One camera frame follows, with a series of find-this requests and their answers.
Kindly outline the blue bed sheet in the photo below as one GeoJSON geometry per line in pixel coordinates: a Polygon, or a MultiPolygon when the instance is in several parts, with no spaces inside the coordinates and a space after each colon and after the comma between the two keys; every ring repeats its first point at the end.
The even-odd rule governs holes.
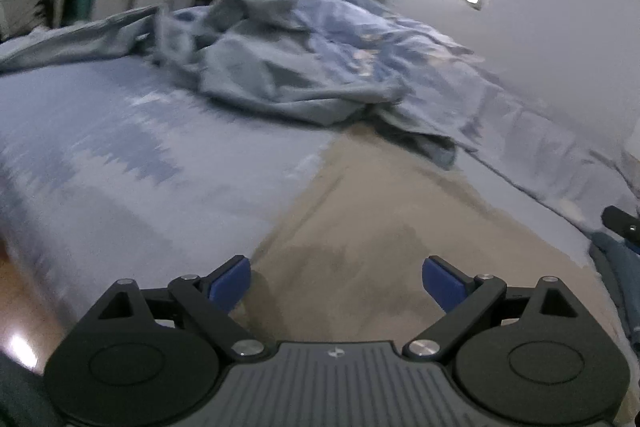
{"type": "Polygon", "coordinates": [[[68,325],[119,277],[160,287],[236,254],[253,275],[259,245],[355,127],[382,138],[246,116],[139,57],[5,75],[3,232],[68,325]]]}

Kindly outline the grey-blue garment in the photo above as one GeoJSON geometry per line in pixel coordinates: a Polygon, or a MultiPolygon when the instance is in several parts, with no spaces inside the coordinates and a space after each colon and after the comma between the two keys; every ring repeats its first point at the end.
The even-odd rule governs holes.
{"type": "Polygon", "coordinates": [[[171,11],[148,6],[1,48],[3,72],[140,54],[178,83],[269,117],[333,127],[368,113],[442,168],[449,131],[412,109],[423,31],[344,0],[214,0],[171,11]]]}

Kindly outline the blue patterned quilt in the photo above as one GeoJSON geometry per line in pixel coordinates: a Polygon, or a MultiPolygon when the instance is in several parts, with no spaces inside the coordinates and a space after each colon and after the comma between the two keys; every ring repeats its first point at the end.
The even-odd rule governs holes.
{"type": "Polygon", "coordinates": [[[412,109],[466,150],[582,231],[596,231],[608,206],[635,212],[639,199],[612,161],[510,93],[473,52],[430,26],[373,0],[344,0],[424,32],[424,62],[412,109]]]}

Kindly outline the beige cloth garment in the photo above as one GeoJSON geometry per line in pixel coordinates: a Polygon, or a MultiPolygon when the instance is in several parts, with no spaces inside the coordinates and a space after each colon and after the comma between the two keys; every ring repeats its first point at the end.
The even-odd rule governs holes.
{"type": "Polygon", "coordinates": [[[614,418],[639,410],[639,367],[588,258],[587,237],[476,160],[445,171],[355,127],[259,245],[236,317],[270,340],[403,345],[444,314],[422,286],[437,256],[514,287],[559,277],[620,348],[630,384],[614,418]]]}

